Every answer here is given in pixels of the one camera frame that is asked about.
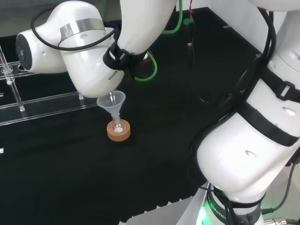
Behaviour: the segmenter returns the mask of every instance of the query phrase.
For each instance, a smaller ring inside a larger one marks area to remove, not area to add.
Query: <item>black fabric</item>
[[[296,89],[294,84],[288,81],[283,81],[267,67],[262,69],[261,79],[271,88],[277,98],[283,101],[290,100],[300,103],[300,90]],[[282,96],[281,94],[287,86],[289,87],[289,90],[284,96]]]
[[[247,102],[243,103],[237,112],[256,130],[278,144],[290,147],[299,139],[272,124]]]
[[[1,225],[118,225],[195,193],[186,178],[189,144],[224,115],[197,94],[210,100],[230,90],[259,52],[209,9],[193,12],[193,74],[181,28],[150,48],[155,78],[127,77],[118,88],[127,96],[120,115],[131,125],[128,141],[108,139],[111,117],[99,107],[0,127]],[[177,21],[175,13],[167,29]],[[8,61],[18,60],[15,36],[0,38],[0,45]],[[67,73],[17,78],[16,84],[24,101],[75,91]],[[15,102],[5,81],[0,90],[0,104]]]

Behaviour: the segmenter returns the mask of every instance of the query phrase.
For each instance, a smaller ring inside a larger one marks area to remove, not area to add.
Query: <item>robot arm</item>
[[[273,12],[286,12],[300,9],[298,0],[248,0],[257,7],[264,8]]]
[[[122,29],[117,45],[131,55],[144,53],[164,30],[177,0],[121,0]],[[106,35],[98,10],[82,1],[58,5],[47,22],[36,28],[48,43],[59,47],[91,44]],[[107,41],[80,51],[59,51],[41,43],[27,30],[17,36],[17,55],[24,68],[34,73],[68,71],[77,90],[97,98],[117,88],[124,72],[103,62]]]

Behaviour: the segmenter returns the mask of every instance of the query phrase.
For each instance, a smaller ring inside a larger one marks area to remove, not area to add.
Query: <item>black strap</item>
[[[299,139],[272,124],[247,102],[243,103],[237,112],[256,130],[278,144],[290,147]]]
[[[110,48],[107,49],[106,53],[103,56],[103,62],[111,69],[115,70],[124,70],[129,66],[134,66],[137,63],[141,62],[147,51],[142,54],[135,55],[133,53],[129,53],[124,49],[120,49],[117,42],[121,34],[121,23],[118,23],[118,26],[115,28],[115,34],[113,38],[115,42],[112,44]]]
[[[215,216],[222,222],[228,222],[231,221],[233,222],[233,224],[235,225],[241,225],[241,224],[255,224],[261,214],[261,208],[257,207],[255,209],[255,211],[253,213],[250,214],[246,214],[246,215],[236,215],[234,212],[234,208],[235,209],[247,209],[247,208],[252,208],[254,206],[259,206],[260,203],[263,201],[264,197],[266,194],[264,194],[264,196],[256,201],[256,202],[252,202],[252,203],[240,203],[240,202],[232,202],[230,201],[227,196],[224,194],[223,191],[217,189],[216,187],[214,187],[214,193],[215,196],[218,198],[218,200],[224,205],[225,210],[223,210],[221,207],[218,207],[213,196],[212,193],[210,191],[207,192],[207,200],[208,200],[208,204],[211,208],[211,210],[213,211],[213,213],[215,214]]]
[[[267,67],[262,68],[261,79],[271,88],[277,98],[283,101],[290,100],[300,103],[300,90],[296,89],[293,83],[283,81]],[[281,94],[286,87],[289,87],[289,90],[284,96],[282,96]]]

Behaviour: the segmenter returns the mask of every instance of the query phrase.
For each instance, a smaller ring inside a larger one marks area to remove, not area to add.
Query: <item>black cable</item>
[[[274,22],[274,13],[273,12],[269,12],[269,17],[272,21],[272,23]],[[266,41],[266,45],[264,47],[263,53],[261,55],[261,57],[263,59],[267,58],[269,50],[270,50],[270,44],[271,44],[271,32],[268,29],[268,36],[267,36],[267,41]]]
[[[270,38],[271,38],[271,47],[270,50],[266,56],[266,60],[265,60],[265,65],[268,65],[271,57],[273,56],[275,49],[276,49],[276,30],[272,21],[272,18],[274,20],[274,14],[270,14],[270,16],[268,15],[267,11],[262,9],[262,8],[258,8],[258,10],[261,12],[264,20],[266,21],[268,27],[269,27],[269,33],[270,33]]]
[[[281,208],[281,206],[283,206],[283,204],[285,203],[286,201],[286,198],[289,194],[289,191],[290,191],[290,186],[291,186],[291,182],[292,182],[292,176],[293,176],[293,172],[294,172],[294,169],[295,169],[295,166],[297,163],[299,163],[300,161],[300,158],[298,158],[295,163],[292,165],[292,168],[291,168],[291,171],[290,171],[290,176],[289,176],[289,180],[287,182],[287,187],[286,187],[286,191],[285,191],[285,196],[283,197],[283,200],[281,201],[281,203],[275,207],[275,208],[269,208],[269,209],[262,209],[262,214],[265,215],[265,214],[269,214],[269,213],[273,213],[274,211],[278,210]]]
[[[273,24],[272,19],[269,17],[268,13],[266,10],[258,8],[258,10],[260,11],[260,13],[262,14],[263,18],[265,19],[268,27],[269,27],[269,31],[268,33],[270,33],[270,38],[271,38],[271,46],[270,49],[268,50],[268,54],[267,56],[265,56],[265,58],[261,57],[259,60],[262,60],[263,65],[267,66],[271,57],[273,56],[275,49],[276,49],[276,42],[277,42],[277,38],[276,38],[276,30]],[[269,48],[269,44],[268,44],[268,40],[266,42],[266,49]],[[242,97],[243,101],[246,101],[248,99],[248,97],[250,96],[250,94],[252,93],[254,87],[256,86],[257,82],[260,79],[260,74],[257,73],[257,75],[254,77],[254,80],[251,84],[251,86],[248,88],[248,90],[245,91],[245,94]]]
[[[55,46],[55,45],[52,45],[48,42],[46,42],[45,40],[43,40],[39,34],[37,33],[35,27],[34,27],[34,22],[37,20],[37,18],[39,18],[42,14],[44,14],[45,12],[48,12],[48,11],[51,11],[55,9],[54,7],[53,8],[48,8],[48,9],[45,9],[43,11],[41,11],[40,13],[38,13],[36,16],[34,16],[30,22],[30,27],[32,29],[32,32],[33,34],[43,43],[45,44],[46,46],[50,47],[50,48],[54,48],[56,50],[61,50],[61,51],[78,51],[78,50],[83,50],[83,49],[87,49],[87,48],[91,48],[95,45],[98,45],[100,44],[101,42],[105,41],[106,39],[108,39],[111,35],[114,34],[114,29],[109,33],[107,34],[106,36],[104,36],[103,38],[99,39],[98,41],[96,42],[93,42],[91,44],[88,44],[88,45],[84,45],[84,46],[80,46],[80,47],[74,47],[74,48],[64,48],[64,47],[59,47],[59,46]]]
[[[286,219],[286,223],[287,224],[296,224],[297,220],[295,220],[295,219]]]

